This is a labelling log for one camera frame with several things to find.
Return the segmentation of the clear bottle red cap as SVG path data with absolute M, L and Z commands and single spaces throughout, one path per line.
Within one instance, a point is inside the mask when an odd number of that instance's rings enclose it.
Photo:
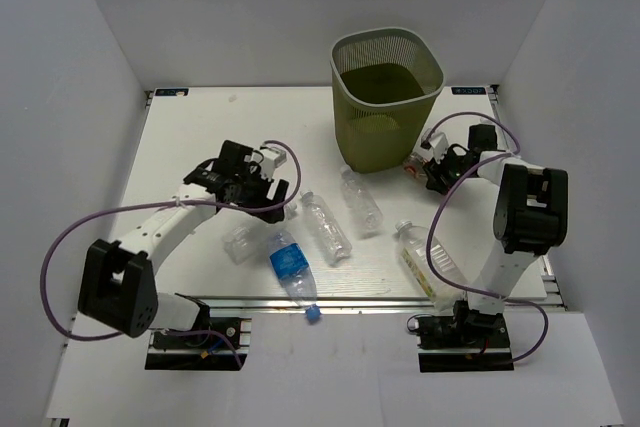
M 427 167 L 429 160 L 421 154 L 412 152 L 404 161 L 403 169 L 417 182 L 425 185 L 428 181 Z

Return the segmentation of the clear bottle white cap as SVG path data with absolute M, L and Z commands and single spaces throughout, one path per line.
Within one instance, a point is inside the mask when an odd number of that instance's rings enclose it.
M 284 220 L 275 224 L 268 224 L 256 217 L 248 217 L 238 226 L 222 237 L 223 249 L 236 264 L 242 264 L 264 249 L 270 237 L 286 227 L 288 221 L 296 215 L 295 201 L 284 207 Z

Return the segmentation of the square bottle yellow label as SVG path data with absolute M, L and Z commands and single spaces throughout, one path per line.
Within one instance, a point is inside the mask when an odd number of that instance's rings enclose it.
M 456 301 L 464 298 L 465 292 L 443 282 L 430 269 L 426 254 L 429 229 L 414 225 L 410 220 L 397 222 L 395 228 L 399 239 L 399 258 L 403 265 L 409 269 L 438 312 L 451 310 Z M 442 277 L 456 284 L 468 284 L 463 272 L 436 237 L 433 238 L 429 257 Z

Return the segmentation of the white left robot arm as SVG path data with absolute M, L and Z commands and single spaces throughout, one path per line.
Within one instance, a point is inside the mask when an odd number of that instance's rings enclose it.
M 177 331 L 199 346 L 211 334 L 205 306 L 183 294 L 161 293 L 155 276 L 170 254 L 222 209 L 246 212 L 267 224 L 283 221 L 289 187 L 274 173 L 287 160 L 283 144 L 252 148 L 230 140 L 219 155 L 187 174 L 172 199 L 147 220 L 113 241 L 88 249 L 78 310 L 136 338 L 147 331 Z

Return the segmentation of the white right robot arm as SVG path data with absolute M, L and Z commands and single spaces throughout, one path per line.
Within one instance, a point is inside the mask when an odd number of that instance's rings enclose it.
M 480 274 L 454 304 L 453 337 L 472 346 L 498 329 L 505 300 L 527 268 L 567 235 L 569 176 L 561 169 L 527 163 L 501 151 L 493 126 L 469 128 L 468 146 L 457 145 L 442 132 L 430 131 L 421 140 L 429 190 L 451 197 L 462 181 L 478 177 L 499 188 L 493 216 L 495 242 Z

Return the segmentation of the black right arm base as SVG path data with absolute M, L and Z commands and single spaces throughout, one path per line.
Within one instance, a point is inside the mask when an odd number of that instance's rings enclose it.
M 487 329 L 459 326 L 454 316 L 416 314 L 406 323 L 417 337 L 421 373 L 470 373 L 513 371 L 511 343 L 502 315 Z

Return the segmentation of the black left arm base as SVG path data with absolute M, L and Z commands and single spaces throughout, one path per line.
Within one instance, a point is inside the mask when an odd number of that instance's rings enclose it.
M 239 372 L 248 357 L 250 317 L 211 316 L 201 334 L 151 334 L 148 371 Z

